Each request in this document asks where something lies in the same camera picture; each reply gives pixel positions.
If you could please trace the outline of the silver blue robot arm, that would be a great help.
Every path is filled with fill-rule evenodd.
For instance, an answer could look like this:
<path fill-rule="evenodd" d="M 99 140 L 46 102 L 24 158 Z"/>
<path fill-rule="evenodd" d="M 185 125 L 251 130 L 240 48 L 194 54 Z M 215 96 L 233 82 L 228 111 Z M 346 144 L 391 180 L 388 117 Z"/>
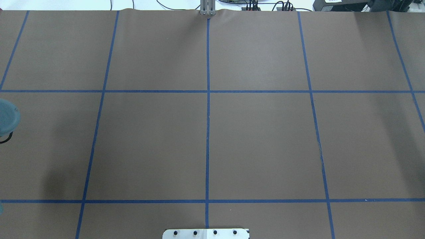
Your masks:
<path fill-rule="evenodd" d="M 13 132 L 20 123 L 20 111 L 17 106 L 8 100 L 0 99 L 0 136 L 6 137 L 1 139 L 1 144 L 8 142 Z"/>

